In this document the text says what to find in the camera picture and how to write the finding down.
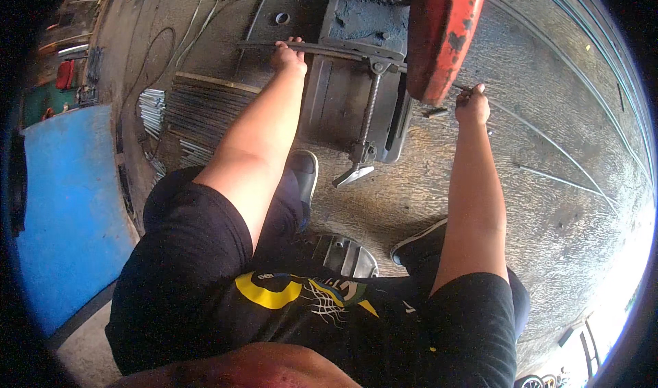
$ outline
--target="yellow graphic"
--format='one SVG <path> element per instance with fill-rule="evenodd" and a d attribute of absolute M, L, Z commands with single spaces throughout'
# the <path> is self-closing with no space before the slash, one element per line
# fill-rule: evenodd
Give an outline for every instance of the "yellow graphic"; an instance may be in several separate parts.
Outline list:
<path fill-rule="evenodd" d="M 301 292 L 301 284 L 291 281 L 280 293 L 259 287 L 251 281 L 253 272 L 235 278 L 235 286 L 251 302 L 255 302 L 270 310 L 283 308 L 287 303 L 297 299 Z"/>
<path fill-rule="evenodd" d="M 375 317 L 379 318 L 379 316 L 377 315 L 377 311 L 374 310 L 373 305 L 370 302 L 368 302 L 368 300 L 365 299 L 365 300 L 359 302 L 359 305 L 361 305 L 363 308 L 368 310 L 368 312 L 370 312 Z"/>
<path fill-rule="evenodd" d="M 310 284 L 311 284 L 312 286 L 314 286 L 315 288 L 317 288 L 318 291 L 323 292 L 323 293 L 329 295 L 329 296 L 331 297 L 331 299 L 333 300 L 333 302 L 334 302 L 336 305 L 338 305 L 338 306 L 345 306 L 345 304 L 344 304 L 341 300 L 339 300 L 338 298 L 336 298 L 336 295 L 335 295 L 334 293 L 331 293 L 331 292 L 327 291 L 325 288 L 323 288 L 323 287 L 321 287 L 320 285 L 318 285 L 318 283 L 315 282 L 315 281 L 313 281 L 311 278 L 308 278 L 308 282 L 310 282 Z"/>
<path fill-rule="evenodd" d="M 267 309 L 281 309 L 289 302 L 293 302 L 301 296 L 304 299 L 316 302 L 315 304 L 310 305 L 310 307 L 314 308 L 311 312 L 320 315 L 320 317 L 327 323 L 328 321 L 325 319 L 326 316 L 330 317 L 336 325 L 340 322 L 345 322 L 345 318 L 342 316 L 342 313 L 346 312 L 345 308 L 356 304 L 379 318 L 373 305 L 363 298 L 366 290 L 365 284 L 349 280 L 343 282 L 340 282 L 340 280 L 334 282 L 328 280 L 322 284 L 311 278 L 288 274 L 259 275 L 259 279 L 271 279 L 274 277 L 285 276 L 295 277 L 301 280 L 301 282 L 289 281 L 283 291 L 274 292 L 254 284 L 252 281 L 253 274 L 254 272 L 250 272 L 235 278 L 235 286 L 237 287 L 237 290 L 251 302 L 255 302 Z M 308 297 L 301 295 L 302 291 L 306 292 Z"/>

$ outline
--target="hand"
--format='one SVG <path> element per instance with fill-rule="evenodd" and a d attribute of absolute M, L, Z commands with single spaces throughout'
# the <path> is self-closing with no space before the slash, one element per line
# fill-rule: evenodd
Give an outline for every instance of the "hand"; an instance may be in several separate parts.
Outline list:
<path fill-rule="evenodd" d="M 482 94 L 484 84 L 478 84 L 470 91 L 462 91 L 456 97 L 455 117 L 459 124 L 475 122 L 484 125 L 489 119 L 489 100 Z"/>
<path fill-rule="evenodd" d="M 303 43 L 301 37 L 293 39 L 292 37 L 288 38 L 288 41 L 296 41 L 298 43 Z M 276 51 L 272 56 L 272 65 L 276 68 L 277 71 L 282 71 L 285 68 L 296 68 L 301 71 L 302 75 L 306 75 L 306 63 L 304 63 L 304 52 L 295 51 L 288 47 L 283 41 L 275 42 Z"/>

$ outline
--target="blue tarp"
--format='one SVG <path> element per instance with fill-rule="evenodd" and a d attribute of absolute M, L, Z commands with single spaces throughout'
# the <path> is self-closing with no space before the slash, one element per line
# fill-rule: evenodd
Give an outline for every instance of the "blue tarp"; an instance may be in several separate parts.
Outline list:
<path fill-rule="evenodd" d="M 20 280 L 46 336 L 114 281 L 134 240 L 114 162 L 110 107 L 24 130 L 28 162 Z"/>

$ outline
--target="black sneaker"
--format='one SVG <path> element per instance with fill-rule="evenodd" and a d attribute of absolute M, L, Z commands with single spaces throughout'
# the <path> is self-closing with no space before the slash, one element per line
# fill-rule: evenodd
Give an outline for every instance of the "black sneaker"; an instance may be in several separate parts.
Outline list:
<path fill-rule="evenodd" d="M 310 208 L 315 185 L 318 183 L 318 157 L 308 150 L 295 150 L 288 155 L 285 166 L 297 177 L 301 202 Z"/>
<path fill-rule="evenodd" d="M 443 240 L 446 238 L 447 222 L 448 219 L 444 218 L 394 246 L 390 253 L 393 263 L 404 266 L 404 262 L 409 259 L 421 261 L 430 253 L 440 253 L 443 248 Z"/>

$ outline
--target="red object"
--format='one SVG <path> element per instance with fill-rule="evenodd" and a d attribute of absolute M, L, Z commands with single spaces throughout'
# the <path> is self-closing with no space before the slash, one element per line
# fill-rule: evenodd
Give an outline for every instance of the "red object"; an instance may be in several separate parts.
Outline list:
<path fill-rule="evenodd" d="M 48 107 L 48 109 L 46 109 L 44 115 L 41 116 L 41 120 L 44 121 L 44 120 L 47 120 L 48 118 L 52 118 L 52 117 L 54 117 L 54 110 L 53 110 L 52 107 Z"/>
<path fill-rule="evenodd" d="M 412 0 L 407 91 L 439 106 L 464 62 L 484 0 Z"/>
<path fill-rule="evenodd" d="M 57 69 L 57 80 L 54 87 L 57 89 L 70 89 L 73 81 L 73 60 L 65 61 Z"/>

